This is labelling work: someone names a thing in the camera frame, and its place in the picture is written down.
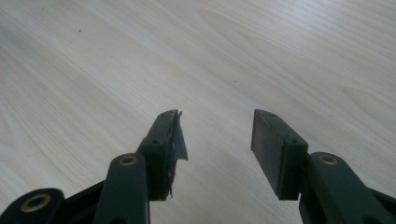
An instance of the light wood surface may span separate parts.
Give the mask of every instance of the light wood surface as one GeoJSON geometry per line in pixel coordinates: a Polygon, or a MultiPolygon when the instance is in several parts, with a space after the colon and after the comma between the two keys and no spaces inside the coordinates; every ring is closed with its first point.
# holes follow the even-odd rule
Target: light wood surface
{"type": "Polygon", "coordinates": [[[0,1],[0,210],[66,197],[183,111],[190,160],[152,223],[302,223],[250,151],[283,118],[396,197],[394,1],[0,1]]]}

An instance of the wood grain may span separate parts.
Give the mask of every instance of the wood grain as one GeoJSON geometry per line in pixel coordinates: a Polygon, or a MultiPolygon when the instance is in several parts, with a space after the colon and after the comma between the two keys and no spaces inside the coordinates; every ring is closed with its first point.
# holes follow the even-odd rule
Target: wood grain
{"type": "Polygon", "coordinates": [[[0,1],[0,210],[66,197],[183,111],[190,160],[152,223],[301,223],[250,152],[253,110],[396,197],[392,1],[0,1]]]}

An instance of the wooden table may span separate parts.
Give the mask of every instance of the wooden table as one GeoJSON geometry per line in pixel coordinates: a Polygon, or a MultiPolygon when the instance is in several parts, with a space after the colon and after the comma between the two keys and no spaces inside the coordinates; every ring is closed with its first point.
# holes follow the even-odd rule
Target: wooden table
{"type": "Polygon", "coordinates": [[[189,161],[152,223],[301,223],[250,151],[253,111],[283,118],[396,197],[393,1],[0,1],[0,210],[66,197],[183,111],[189,161]]]}

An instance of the tabletop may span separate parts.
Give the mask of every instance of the tabletop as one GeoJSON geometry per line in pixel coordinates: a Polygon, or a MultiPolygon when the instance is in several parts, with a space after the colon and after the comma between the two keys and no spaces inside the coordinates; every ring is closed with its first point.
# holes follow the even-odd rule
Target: tabletop
{"type": "Polygon", "coordinates": [[[69,197],[183,111],[189,153],[152,223],[302,223],[250,150],[254,109],[396,197],[396,3],[0,1],[0,210],[69,197]]]}

